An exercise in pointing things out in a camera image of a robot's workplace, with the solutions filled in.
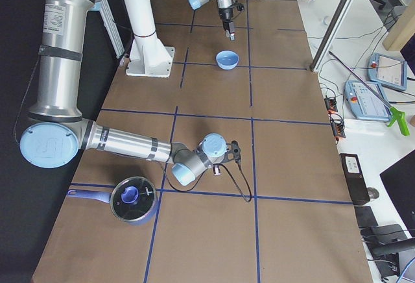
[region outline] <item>blue device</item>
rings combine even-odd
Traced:
[[[408,63],[404,60],[374,53],[369,59],[370,80],[399,92],[407,89]]]
[[[387,100],[381,83],[366,83]],[[356,118],[368,121],[390,121],[389,109],[360,81],[348,80],[344,83],[344,93]]]

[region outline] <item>bowl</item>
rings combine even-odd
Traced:
[[[239,56],[233,51],[221,51],[216,55],[216,62],[223,70],[230,70],[238,64]]]

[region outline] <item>white desk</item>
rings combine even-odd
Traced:
[[[339,1],[340,0],[298,0],[313,56],[322,39],[310,37],[322,37],[324,35]],[[376,14],[376,11],[369,0],[354,0],[336,37],[357,37],[370,33],[382,26],[383,22],[379,19],[379,16]],[[381,33],[376,37],[370,49],[360,60],[357,65],[358,68],[367,67],[369,56],[373,51],[375,44],[385,32],[386,29],[382,28]],[[353,68],[356,66],[359,57],[368,48],[376,34],[377,33],[374,33],[352,40],[336,39],[331,46],[331,50],[349,67]],[[379,42],[375,52],[384,53],[388,56],[402,57],[399,52],[386,51],[381,42]],[[332,57],[327,55],[325,61],[330,58]],[[365,69],[356,69],[355,71],[365,79],[368,79]],[[323,66],[320,75],[336,83],[340,93],[342,93],[344,82],[348,79],[350,74],[343,66],[333,60]],[[408,76],[414,76],[410,70]],[[334,84],[321,78],[320,82],[327,84],[329,88],[337,92]],[[385,89],[385,92],[389,101],[411,100],[410,96],[405,96],[392,90]],[[415,82],[409,81],[407,92],[415,92]],[[342,104],[343,99],[338,97],[337,106],[339,114],[343,116],[346,124],[346,139],[339,141],[337,146],[338,152],[357,154],[359,156],[367,187],[373,187],[379,191],[380,197],[368,203],[368,205],[372,207],[379,226],[398,223],[405,230],[406,227],[383,186],[380,173],[415,149],[415,128],[408,124],[410,136],[404,137],[400,134],[397,123],[395,123],[393,127],[388,128],[384,123],[356,120],[348,106],[342,106]],[[415,105],[396,105],[396,108],[406,112],[407,122],[415,115]],[[369,262],[369,264],[374,279],[373,281],[376,283],[380,282],[381,278],[376,266],[373,262]]]

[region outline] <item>black box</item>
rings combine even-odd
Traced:
[[[354,205],[366,204],[370,201],[370,198],[357,155],[341,153],[340,160],[342,161],[343,172],[349,188],[351,201]]]

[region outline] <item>pot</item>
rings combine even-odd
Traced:
[[[157,193],[153,184],[144,177],[130,177],[110,192],[70,189],[68,197],[95,199],[109,203],[112,213],[130,225],[142,225],[157,212]]]

